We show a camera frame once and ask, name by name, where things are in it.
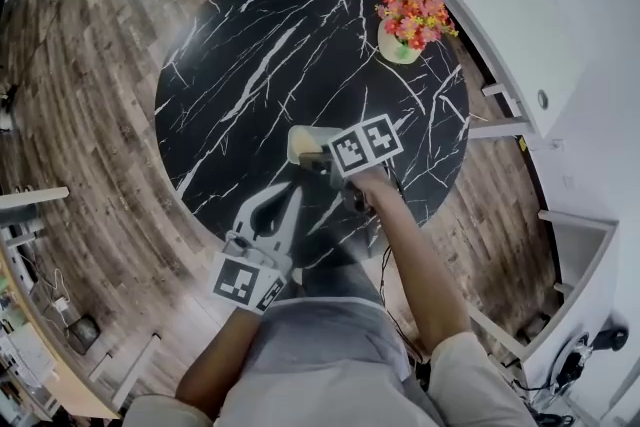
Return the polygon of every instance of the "table leg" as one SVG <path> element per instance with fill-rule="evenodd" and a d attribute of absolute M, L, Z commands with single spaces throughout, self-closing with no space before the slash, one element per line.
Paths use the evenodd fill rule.
<path fill-rule="evenodd" d="M 474 123 L 469 129 L 469 139 L 482 139 L 487 137 L 507 137 L 535 135 L 531 123 L 524 118 L 508 118 L 496 121 Z"/>
<path fill-rule="evenodd" d="M 511 354 L 520 360 L 525 358 L 527 349 L 518 340 L 513 338 L 513 336 L 469 302 L 467 302 L 467 311 L 469 312 L 469 317 L 471 317 L 476 324 L 498 340 Z"/>
<path fill-rule="evenodd" d="M 54 189 L 41 189 L 39 191 L 18 192 L 16 194 L 4 194 L 0 196 L 0 208 L 14 208 L 52 199 L 63 199 L 69 195 L 66 187 L 56 187 Z"/>
<path fill-rule="evenodd" d="M 518 100 L 516 100 L 509 94 L 509 91 L 507 91 L 507 88 L 504 84 L 492 84 L 490 86 L 484 86 L 482 88 L 482 94 L 484 96 L 494 96 L 501 94 L 502 96 L 504 96 L 504 99 L 509 105 L 509 109 L 511 109 L 511 115 L 514 118 L 519 118 L 520 116 L 522 116 L 520 106 L 518 105 L 520 102 L 518 102 Z"/>
<path fill-rule="evenodd" d="M 154 333 L 151 336 L 151 340 L 149 340 L 149 343 L 147 343 L 145 348 L 142 349 L 142 352 L 140 353 L 140 356 L 138 356 L 138 359 L 127 372 L 127 375 L 124 377 L 122 383 L 120 383 L 120 386 L 118 387 L 118 390 L 115 392 L 113 398 L 111 399 L 116 410 L 122 407 L 122 404 L 129 395 L 131 388 L 133 388 L 133 385 L 138 380 L 138 377 L 140 377 L 140 374 L 142 374 L 144 366 L 151 359 L 151 356 L 153 356 L 153 353 L 155 352 L 158 345 L 160 345 L 160 337 Z"/>

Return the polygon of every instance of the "forearm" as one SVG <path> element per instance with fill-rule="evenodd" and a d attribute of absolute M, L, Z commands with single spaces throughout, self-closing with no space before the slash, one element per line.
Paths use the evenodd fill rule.
<path fill-rule="evenodd" d="M 391 187 L 367 193 L 400 274 L 420 338 L 429 353 L 443 340 L 470 330 L 466 305 L 453 276 L 429 247 L 411 211 Z"/>
<path fill-rule="evenodd" d="M 189 367 L 178 384 L 176 398 L 215 420 L 227 393 L 238 380 L 259 327 L 258 315 L 237 308 Z"/>

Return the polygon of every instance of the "wooden floor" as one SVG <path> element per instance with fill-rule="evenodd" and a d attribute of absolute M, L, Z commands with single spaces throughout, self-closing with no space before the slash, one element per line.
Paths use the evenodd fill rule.
<path fill-rule="evenodd" d="M 20 85 L 18 130 L 0 136 L 0 183 L 71 190 L 41 208 L 46 236 L 34 257 L 51 281 L 59 268 L 75 308 L 98 321 L 99 341 L 76 358 L 90 369 L 111 351 L 115 364 L 100 384 L 113 387 L 151 333 L 162 335 L 134 394 L 172 393 L 229 313 L 202 290 L 219 241 L 176 198 L 154 135 L 159 68 L 204 1 L 12 0 L 0 27 L 5 82 Z M 454 44 L 472 113 L 498 116 L 469 54 Z M 425 228 L 465 295 L 511 332 L 545 301 L 549 313 L 557 308 L 538 209 L 513 140 L 470 142 L 455 188 Z M 367 266 L 373 279 L 378 266 Z M 386 282 L 415 335 L 397 282 Z"/>

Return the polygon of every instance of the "black marble table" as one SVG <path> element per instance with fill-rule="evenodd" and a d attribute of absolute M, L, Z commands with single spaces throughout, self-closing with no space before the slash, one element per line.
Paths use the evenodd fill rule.
<path fill-rule="evenodd" d="M 454 183 L 469 101 L 446 41 L 396 65 L 377 49 L 381 0 L 208 0 L 177 36 L 160 75 L 156 134 L 173 186 L 221 238 L 240 205 L 291 180 L 293 125 L 347 128 L 389 114 L 405 151 L 394 158 L 411 211 L 425 223 Z M 295 265 L 340 265 L 384 250 L 376 218 L 345 210 L 308 174 Z"/>

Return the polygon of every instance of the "flower pot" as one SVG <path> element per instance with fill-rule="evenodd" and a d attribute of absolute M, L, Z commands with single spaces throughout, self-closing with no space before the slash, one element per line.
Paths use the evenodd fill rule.
<path fill-rule="evenodd" d="M 378 26 L 378 48 L 382 57 L 397 64 L 411 64 L 414 62 L 420 56 L 422 50 L 414 50 L 400 43 L 393 34 L 389 34 L 384 30 L 385 22 L 386 20 L 382 20 Z"/>

